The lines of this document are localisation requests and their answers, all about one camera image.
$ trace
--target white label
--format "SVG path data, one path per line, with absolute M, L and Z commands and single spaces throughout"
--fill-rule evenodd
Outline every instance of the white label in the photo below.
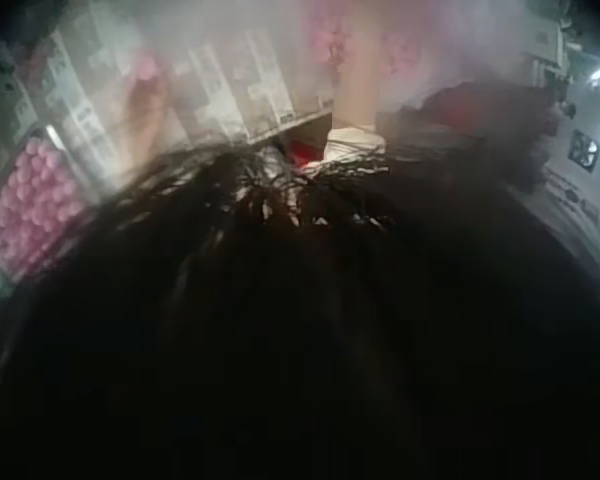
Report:
M 196 116 L 201 119 L 217 118 L 229 138 L 248 139 L 249 132 L 213 47 L 205 45 L 195 50 L 189 49 L 189 57 L 209 97 L 209 104 L 202 111 L 196 111 Z

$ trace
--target hand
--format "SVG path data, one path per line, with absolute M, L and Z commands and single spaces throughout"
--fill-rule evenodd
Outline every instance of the hand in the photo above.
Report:
M 171 101 L 166 73 L 156 59 L 142 56 L 131 78 L 131 91 L 122 113 L 122 150 L 132 168 L 155 156 L 155 147 Z

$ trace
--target pink object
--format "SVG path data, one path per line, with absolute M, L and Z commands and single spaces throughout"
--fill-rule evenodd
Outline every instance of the pink object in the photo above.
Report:
M 45 166 L 45 161 L 41 156 L 36 155 L 31 159 L 31 167 L 34 172 L 40 172 Z
M 16 167 L 21 167 L 29 163 L 30 158 L 31 157 L 29 156 L 29 154 L 26 151 L 23 151 L 22 153 L 20 153 L 20 155 L 18 155 L 18 158 L 16 159 Z
M 9 180 L 7 180 L 7 185 L 9 185 L 11 188 L 17 188 L 18 183 L 19 182 L 17 172 L 11 173 L 11 175 L 9 175 Z
M 40 172 L 40 180 L 42 182 L 48 182 L 53 178 L 53 172 L 49 169 L 49 167 L 45 168 Z
M 47 203 L 50 202 L 52 200 L 52 190 L 47 189 L 47 190 L 43 190 L 42 192 L 40 192 L 38 194 L 38 196 L 36 197 L 34 203 L 36 205 L 40 205 L 42 203 Z
M 23 165 L 22 167 L 20 167 L 18 169 L 18 182 L 19 183 L 27 183 L 29 180 L 31 180 L 32 176 L 33 176 L 33 171 L 30 166 Z
M 69 216 L 75 217 L 84 210 L 84 205 L 79 201 L 73 201 L 69 204 Z
M 71 174 L 69 173 L 69 170 L 67 170 L 65 167 L 58 167 L 58 169 L 55 172 L 55 176 L 56 181 L 58 181 L 59 183 L 65 183 L 71 180 Z
M 76 184 L 75 180 L 72 179 L 68 179 L 65 183 L 64 183 L 64 194 L 67 197 L 73 197 L 76 192 L 78 191 L 78 185 Z
M 24 202 L 31 198 L 33 191 L 34 190 L 31 185 L 21 185 L 20 188 L 18 188 L 16 195 L 21 202 Z
M 36 207 L 31 212 L 31 221 L 34 225 L 41 227 L 44 223 L 44 218 L 44 210 L 39 205 L 36 205 Z
M 62 154 L 59 151 L 49 152 L 46 155 L 47 167 L 51 170 L 57 169 L 62 163 Z
M 38 155 L 41 157 L 45 157 L 49 154 L 49 152 L 53 151 L 54 147 L 51 142 L 47 139 L 42 140 L 40 142 L 40 146 L 38 147 Z
M 62 200 L 64 200 L 65 197 L 66 195 L 64 193 L 63 185 L 59 185 L 53 189 L 52 198 L 54 202 L 60 203 L 62 202 Z
M 69 217 L 69 207 L 62 207 L 58 210 L 58 221 L 60 223 L 66 223 Z
M 47 218 L 47 220 L 44 221 L 43 227 L 45 232 L 47 233 L 51 233 L 55 230 L 56 226 L 57 226 L 57 222 L 51 218 Z
M 38 153 L 38 148 L 40 147 L 40 139 L 37 137 L 31 137 L 29 142 L 27 142 L 27 146 L 25 148 L 26 152 L 29 155 L 35 155 Z

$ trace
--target pink package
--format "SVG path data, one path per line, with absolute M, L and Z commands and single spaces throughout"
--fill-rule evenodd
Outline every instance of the pink package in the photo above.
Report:
M 0 191 L 0 267 L 35 272 L 68 222 L 86 207 L 64 153 L 31 137 Z
M 337 72 L 346 61 L 349 32 L 345 22 L 348 0 L 313 0 L 310 2 L 309 37 L 314 60 Z M 401 32 L 387 32 L 384 38 L 387 75 L 407 75 L 420 60 L 420 44 L 416 38 Z

